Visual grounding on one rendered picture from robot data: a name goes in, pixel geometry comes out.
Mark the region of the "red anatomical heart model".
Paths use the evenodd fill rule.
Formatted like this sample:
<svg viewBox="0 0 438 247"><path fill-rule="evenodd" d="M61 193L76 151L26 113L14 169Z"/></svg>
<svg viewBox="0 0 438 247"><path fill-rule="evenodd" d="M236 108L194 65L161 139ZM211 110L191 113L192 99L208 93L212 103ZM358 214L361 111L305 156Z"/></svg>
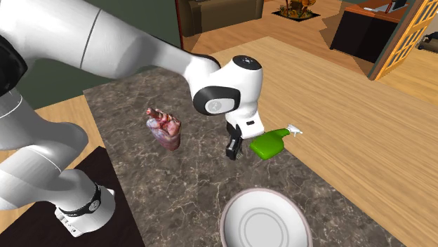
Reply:
<svg viewBox="0 0 438 247"><path fill-rule="evenodd" d="M181 121L160 109L148 108L146 113L150 117L146 124L153 136L167 150L177 150L180 146Z"/></svg>

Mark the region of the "green spray bottle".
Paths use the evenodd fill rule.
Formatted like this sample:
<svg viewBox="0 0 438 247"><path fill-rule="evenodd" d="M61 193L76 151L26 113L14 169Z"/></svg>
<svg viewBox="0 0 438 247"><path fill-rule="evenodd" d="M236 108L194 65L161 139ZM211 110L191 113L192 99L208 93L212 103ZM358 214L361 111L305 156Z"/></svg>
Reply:
<svg viewBox="0 0 438 247"><path fill-rule="evenodd" d="M256 137L251 141L249 147L262 160L268 160L284 149L284 137L290 134L293 134L295 137L297 134L302 133L299 128L289 124L286 128L268 131Z"/></svg>

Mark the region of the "brown sofa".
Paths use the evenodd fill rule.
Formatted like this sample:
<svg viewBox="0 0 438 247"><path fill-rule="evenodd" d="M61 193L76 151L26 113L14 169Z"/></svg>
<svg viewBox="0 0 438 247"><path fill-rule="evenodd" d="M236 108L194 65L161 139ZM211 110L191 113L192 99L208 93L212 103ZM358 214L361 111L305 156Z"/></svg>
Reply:
<svg viewBox="0 0 438 247"><path fill-rule="evenodd" d="M180 28L189 37L262 17L264 0L178 0Z"/></svg>

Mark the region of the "dark desk with orange top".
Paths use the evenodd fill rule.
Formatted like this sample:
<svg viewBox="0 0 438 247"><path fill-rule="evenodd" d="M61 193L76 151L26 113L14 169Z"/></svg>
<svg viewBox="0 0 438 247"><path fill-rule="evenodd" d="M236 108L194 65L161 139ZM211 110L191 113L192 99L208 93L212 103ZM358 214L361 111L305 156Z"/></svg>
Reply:
<svg viewBox="0 0 438 247"><path fill-rule="evenodd" d="M408 0L365 0L345 8L330 49L375 63L407 6Z"/></svg>

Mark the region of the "orange lattice door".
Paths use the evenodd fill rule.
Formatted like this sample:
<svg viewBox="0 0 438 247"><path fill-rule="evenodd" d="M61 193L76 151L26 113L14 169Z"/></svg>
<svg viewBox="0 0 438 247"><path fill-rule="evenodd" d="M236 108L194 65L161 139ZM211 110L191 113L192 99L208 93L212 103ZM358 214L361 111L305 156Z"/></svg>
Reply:
<svg viewBox="0 0 438 247"><path fill-rule="evenodd" d="M381 79L400 66L421 39L437 11L438 0L415 0L369 72L368 79Z"/></svg>

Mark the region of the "white bowl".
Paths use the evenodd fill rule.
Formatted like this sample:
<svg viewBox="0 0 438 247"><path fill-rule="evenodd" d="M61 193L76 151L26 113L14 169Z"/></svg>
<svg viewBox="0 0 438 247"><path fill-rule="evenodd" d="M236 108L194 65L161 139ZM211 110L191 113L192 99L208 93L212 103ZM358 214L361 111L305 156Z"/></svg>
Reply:
<svg viewBox="0 0 438 247"><path fill-rule="evenodd" d="M227 202L220 238L223 247L314 247L303 212L267 188L245 189Z"/></svg>

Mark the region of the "potted plant on black mat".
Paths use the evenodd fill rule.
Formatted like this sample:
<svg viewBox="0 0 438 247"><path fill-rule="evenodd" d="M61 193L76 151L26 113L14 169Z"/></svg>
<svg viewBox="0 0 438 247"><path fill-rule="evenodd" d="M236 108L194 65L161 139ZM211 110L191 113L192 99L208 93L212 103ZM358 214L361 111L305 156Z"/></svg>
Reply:
<svg viewBox="0 0 438 247"><path fill-rule="evenodd" d="M284 0L285 5L280 5L273 14L301 22L318 17L319 14L312 12L309 7L315 4L316 0Z"/></svg>

